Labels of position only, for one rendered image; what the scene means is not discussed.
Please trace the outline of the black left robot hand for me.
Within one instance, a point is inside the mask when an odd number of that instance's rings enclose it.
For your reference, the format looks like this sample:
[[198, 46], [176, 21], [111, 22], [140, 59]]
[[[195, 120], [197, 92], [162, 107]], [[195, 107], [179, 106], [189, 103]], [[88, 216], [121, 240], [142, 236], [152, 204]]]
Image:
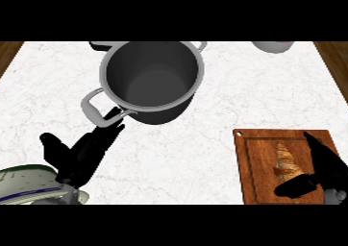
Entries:
[[84, 186], [93, 176], [115, 139], [124, 129], [121, 121], [106, 128], [96, 127], [68, 147], [51, 133], [43, 133], [44, 160], [56, 168], [54, 180], [74, 188]]

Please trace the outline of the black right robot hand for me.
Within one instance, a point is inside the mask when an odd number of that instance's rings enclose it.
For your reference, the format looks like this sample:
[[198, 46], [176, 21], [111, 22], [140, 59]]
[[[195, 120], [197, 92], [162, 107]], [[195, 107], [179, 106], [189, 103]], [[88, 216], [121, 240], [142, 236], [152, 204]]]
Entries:
[[348, 165], [334, 151], [319, 142], [315, 136], [303, 133], [310, 149], [313, 173], [302, 174], [275, 187], [273, 193], [291, 199], [316, 190], [336, 189], [346, 192], [346, 199], [340, 205], [348, 204]]

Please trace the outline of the golden brown croissant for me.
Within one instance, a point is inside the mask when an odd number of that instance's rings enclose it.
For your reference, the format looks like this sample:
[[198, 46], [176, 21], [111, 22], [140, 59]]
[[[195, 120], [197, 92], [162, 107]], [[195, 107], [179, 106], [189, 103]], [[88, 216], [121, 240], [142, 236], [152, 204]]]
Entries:
[[272, 167], [273, 174], [281, 183], [303, 174], [303, 171], [296, 164], [293, 153], [282, 143], [276, 143], [276, 164]]

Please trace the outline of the brown wooden cutting board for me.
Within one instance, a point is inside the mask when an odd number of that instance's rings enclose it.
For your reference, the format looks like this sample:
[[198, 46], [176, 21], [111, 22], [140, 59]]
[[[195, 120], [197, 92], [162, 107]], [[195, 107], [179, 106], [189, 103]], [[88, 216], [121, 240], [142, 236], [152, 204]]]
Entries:
[[324, 203], [324, 190], [319, 186], [297, 200], [278, 197], [273, 194], [273, 189], [281, 183], [273, 173], [273, 166], [278, 163], [278, 143], [291, 152], [302, 171], [305, 173], [313, 172], [310, 149], [303, 133], [312, 134], [336, 152], [328, 130], [232, 130], [245, 205], [321, 205]]

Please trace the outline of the grey steel pot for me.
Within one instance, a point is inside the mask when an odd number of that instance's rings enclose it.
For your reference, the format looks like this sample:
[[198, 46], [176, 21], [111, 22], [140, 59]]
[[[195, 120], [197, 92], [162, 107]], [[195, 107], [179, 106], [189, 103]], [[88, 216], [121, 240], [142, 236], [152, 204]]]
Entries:
[[[83, 99], [81, 108], [88, 121], [109, 127], [124, 117], [160, 125], [173, 121], [189, 106], [198, 90], [204, 62], [201, 51], [207, 43], [188, 41], [114, 41], [102, 51], [99, 88]], [[103, 93], [121, 112], [106, 119], [90, 99]]]

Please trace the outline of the grey round container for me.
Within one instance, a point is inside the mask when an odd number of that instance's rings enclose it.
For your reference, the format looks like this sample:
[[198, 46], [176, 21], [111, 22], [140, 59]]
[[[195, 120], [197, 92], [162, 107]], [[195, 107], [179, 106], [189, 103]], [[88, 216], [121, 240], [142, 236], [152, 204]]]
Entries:
[[284, 53], [293, 46], [291, 41], [254, 41], [254, 46], [266, 53]]

